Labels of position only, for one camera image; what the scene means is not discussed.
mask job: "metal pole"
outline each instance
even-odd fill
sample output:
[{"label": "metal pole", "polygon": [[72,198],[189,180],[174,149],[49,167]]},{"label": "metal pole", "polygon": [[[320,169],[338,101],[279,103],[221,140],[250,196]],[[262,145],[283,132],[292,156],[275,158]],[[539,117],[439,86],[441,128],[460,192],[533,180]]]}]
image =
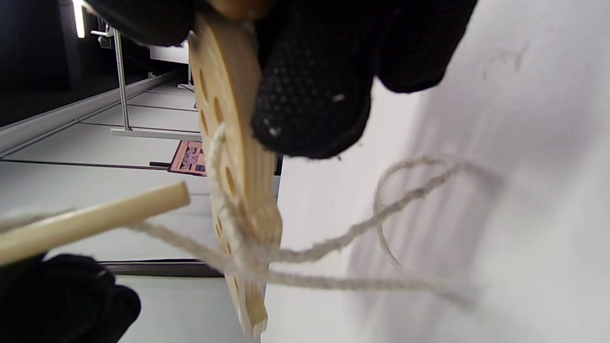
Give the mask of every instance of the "metal pole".
[{"label": "metal pole", "polygon": [[118,70],[118,90],[121,94],[121,108],[123,110],[123,120],[125,131],[131,131],[129,126],[129,116],[127,115],[127,95],[125,94],[125,71],[123,70],[123,50],[121,49],[121,34],[115,30],[115,54],[117,55]]}]

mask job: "wooden board with holes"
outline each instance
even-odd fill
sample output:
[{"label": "wooden board with holes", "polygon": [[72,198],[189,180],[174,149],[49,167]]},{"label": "wooden board with holes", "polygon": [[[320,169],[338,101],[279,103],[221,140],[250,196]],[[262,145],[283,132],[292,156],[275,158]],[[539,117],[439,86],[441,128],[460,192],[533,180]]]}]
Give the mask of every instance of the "wooden board with holes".
[{"label": "wooden board with holes", "polygon": [[[249,233],[261,242],[279,246],[282,222],[273,193],[276,155],[254,140],[249,125],[261,77],[254,39],[240,24],[216,13],[205,13],[198,15],[189,50],[204,151],[209,149],[219,123],[224,122],[223,188],[248,218]],[[215,215],[217,208],[213,201],[218,243],[225,254],[231,255],[223,224]],[[260,335],[267,327],[265,285],[232,275],[226,280],[244,332]]]}]

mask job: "white surface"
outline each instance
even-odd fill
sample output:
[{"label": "white surface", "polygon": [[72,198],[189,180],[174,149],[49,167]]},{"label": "white surface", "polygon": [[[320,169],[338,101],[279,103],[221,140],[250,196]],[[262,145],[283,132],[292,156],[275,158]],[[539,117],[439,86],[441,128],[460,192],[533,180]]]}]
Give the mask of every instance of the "white surface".
[{"label": "white surface", "polygon": [[188,42],[182,46],[151,46],[151,59],[188,64]]},{"label": "white surface", "polygon": [[170,162],[178,144],[177,140],[114,137],[107,126],[76,124],[44,139],[43,144],[31,145],[9,158],[148,166],[151,161]]},{"label": "white surface", "polygon": [[[127,85],[127,97],[137,95],[159,84],[167,82],[168,76],[157,76]],[[35,139],[49,131],[66,125],[71,121],[80,119],[105,106],[117,103],[120,100],[118,89],[83,99],[76,103],[50,110],[48,112],[24,119],[17,123],[0,128],[0,153],[12,149],[20,144]]]},{"label": "white surface", "polygon": [[180,94],[175,95],[163,95],[163,94],[154,94],[154,93],[143,93],[135,98],[130,99],[128,104],[136,104],[136,105],[147,105],[147,106],[159,106],[159,107],[170,107],[175,109],[185,109],[193,112],[197,112],[197,109],[194,108],[195,105],[195,94],[189,92],[188,90],[184,90],[188,92],[188,95]]},{"label": "white surface", "polygon": [[[216,247],[206,178],[160,170],[72,167],[0,162],[0,208],[65,209],[93,206],[147,190],[187,182],[191,204],[152,219],[197,241]],[[115,229],[54,250],[90,255],[103,261],[192,258],[159,240]]]},{"label": "white surface", "polygon": [[[180,97],[156,96],[162,99]],[[149,96],[147,99],[159,102],[154,97]],[[130,118],[134,126],[193,131],[199,129],[198,114],[195,112],[131,108],[133,110],[130,110]],[[97,123],[120,123],[121,120],[121,110],[118,106],[89,119]],[[177,147],[177,140],[114,137],[110,135],[108,127],[76,124],[11,154],[8,158],[41,162],[148,166],[151,161],[170,162]],[[188,185],[192,195],[191,205],[160,215],[153,221],[189,235],[210,247],[216,247],[218,244],[212,226],[207,178],[163,170],[0,162],[0,213],[32,208],[81,208],[114,201],[181,180],[186,181]],[[275,186],[277,192],[278,176]],[[144,234],[125,229],[109,231],[55,251],[64,252],[93,255],[106,261],[192,257]]]},{"label": "white surface", "polygon": [[[128,106],[127,111],[129,114],[129,124],[131,126],[199,132],[199,114],[197,112],[153,109],[149,107],[135,106]],[[123,125],[123,113],[121,112],[121,107],[117,106],[109,110],[105,110],[104,112],[95,115],[84,122]]]},{"label": "white surface", "polygon": [[176,85],[161,85],[161,86],[155,87],[154,89],[148,90],[146,92],[150,93],[150,94],[160,94],[160,95],[179,95],[179,96],[185,96],[188,98],[195,99],[195,97],[191,91],[184,89],[182,87],[178,87]]},{"label": "white surface", "polygon": [[[472,308],[423,293],[267,287],[263,343],[608,342],[610,2],[483,0],[440,87],[376,84],[364,138],[337,159],[285,159],[282,244],[305,248],[371,214],[390,164],[451,153],[476,164],[384,229],[421,275],[480,289]],[[401,173],[386,202],[433,171]],[[316,264],[387,276],[374,234]]]},{"label": "white surface", "polygon": [[121,343],[255,343],[237,321],[224,279],[120,276],[140,296],[142,312]]}]

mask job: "white table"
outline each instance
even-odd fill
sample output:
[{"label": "white table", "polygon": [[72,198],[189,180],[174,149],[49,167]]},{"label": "white table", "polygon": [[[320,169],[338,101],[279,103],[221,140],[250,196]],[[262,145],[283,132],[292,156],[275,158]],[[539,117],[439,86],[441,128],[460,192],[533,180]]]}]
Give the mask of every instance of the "white table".
[{"label": "white table", "polygon": [[[472,309],[424,293],[267,287],[262,343],[608,342],[610,3],[482,0],[440,87],[373,89],[360,143],[342,160],[285,159],[282,244],[306,248],[371,214],[390,164],[451,153],[464,172],[384,225],[416,272],[481,288]],[[402,173],[386,198],[434,170]],[[316,264],[393,275],[374,233]]]}]

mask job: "white wall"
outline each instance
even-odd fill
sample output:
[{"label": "white wall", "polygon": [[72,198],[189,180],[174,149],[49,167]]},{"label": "white wall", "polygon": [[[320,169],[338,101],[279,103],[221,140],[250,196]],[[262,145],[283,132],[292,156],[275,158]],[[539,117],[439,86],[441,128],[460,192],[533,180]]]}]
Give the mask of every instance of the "white wall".
[{"label": "white wall", "polygon": [[255,343],[242,334],[224,279],[121,276],[135,289],[142,313],[121,343]]}]

